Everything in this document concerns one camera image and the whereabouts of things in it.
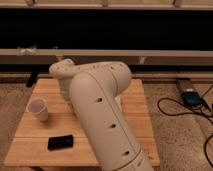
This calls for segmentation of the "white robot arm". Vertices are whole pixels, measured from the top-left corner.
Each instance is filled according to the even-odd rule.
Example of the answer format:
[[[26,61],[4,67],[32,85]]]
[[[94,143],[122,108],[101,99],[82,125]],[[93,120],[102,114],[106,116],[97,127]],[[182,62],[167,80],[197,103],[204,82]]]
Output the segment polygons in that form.
[[[60,81],[103,171],[154,171],[116,102],[131,82],[125,63],[65,59],[49,73]]]

